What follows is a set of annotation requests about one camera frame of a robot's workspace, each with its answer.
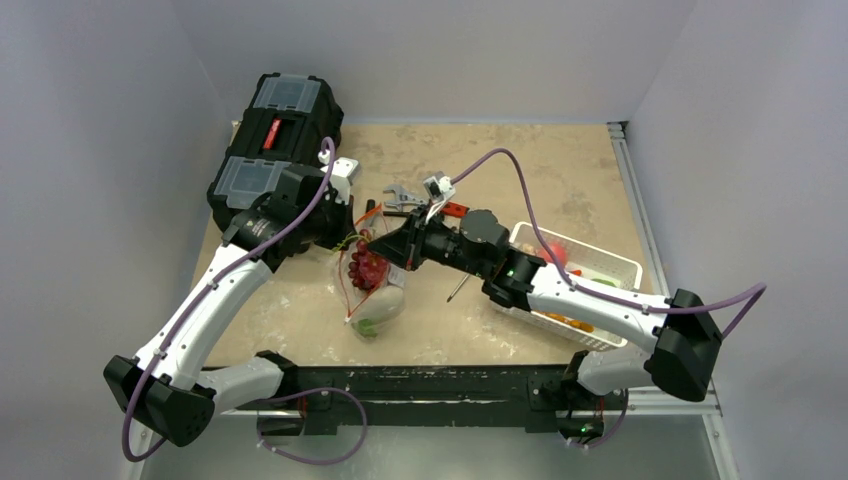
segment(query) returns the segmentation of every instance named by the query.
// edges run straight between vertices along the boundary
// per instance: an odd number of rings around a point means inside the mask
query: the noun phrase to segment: plastic basket
[[[639,289],[642,282],[642,266],[637,262],[544,228],[539,230],[548,244],[559,244],[565,248],[568,253],[566,270],[582,270],[584,278],[601,278],[624,290]],[[539,244],[533,232],[533,226],[527,222],[519,222],[515,225],[509,241],[516,246],[526,244],[536,249],[541,248],[541,244]],[[589,333],[540,313],[525,312],[517,308],[503,308],[495,303],[491,305],[495,310],[544,328],[553,334],[579,342],[591,350],[602,352],[621,348],[627,344],[627,340],[599,328],[595,328],[595,331]]]

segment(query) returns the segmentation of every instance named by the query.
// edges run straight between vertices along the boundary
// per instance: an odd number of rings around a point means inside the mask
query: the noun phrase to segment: red fruit
[[[558,243],[549,243],[548,246],[551,247],[551,251],[554,252],[554,256],[556,256],[557,260],[565,266],[565,264],[568,263],[568,254],[565,252],[565,247]],[[539,249],[539,256],[548,263],[554,263],[553,259],[550,255],[548,255],[547,250],[544,248]]]

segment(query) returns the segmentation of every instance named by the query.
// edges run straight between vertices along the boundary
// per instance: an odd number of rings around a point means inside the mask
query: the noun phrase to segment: white wall
[[[695,0],[174,0],[240,114],[272,69],[326,78],[348,122],[630,118]]]
[[[0,118],[2,476],[117,478],[103,367],[187,292],[223,108],[170,3],[21,0]]]
[[[769,283],[716,374],[743,478],[845,477],[846,18],[699,2],[627,130],[671,284]]]

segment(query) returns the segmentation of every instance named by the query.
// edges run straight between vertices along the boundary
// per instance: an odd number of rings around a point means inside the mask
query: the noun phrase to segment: black toolbox
[[[215,180],[206,191],[221,231],[259,195],[275,192],[280,172],[291,163],[323,167],[321,140],[341,144],[344,112],[324,80],[313,76],[262,75],[250,106]]]

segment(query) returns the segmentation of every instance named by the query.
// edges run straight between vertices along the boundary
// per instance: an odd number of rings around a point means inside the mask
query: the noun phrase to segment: beige table surface
[[[353,192],[355,216],[367,198],[400,183],[424,196],[434,171],[462,172],[490,149],[512,150],[530,188],[542,227],[644,265],[618,163],[604,125],[357,125],[342,129],[339,155],[362,163]],[[506,156],[496,156],[458,187],[454,200],[492,210],[507,228],[527,220],[521,190]],[[392,219],[399,226],[401,219]],[[195,281],[212,259],[220,232],[210,220]],[[344,324],[345,308],[331,277],[335,258],[313,247],[283,262],[247,301],[215,345],[207,365],[242,363],[261,350],[299,365],[469,365],[566,363],[581,350],[489,306],[481,281],[469,279],[445,299],[461,272],[425,263],[406,280],[406,309],[376,341]],[[643,279],[643,291],[650,291]]]

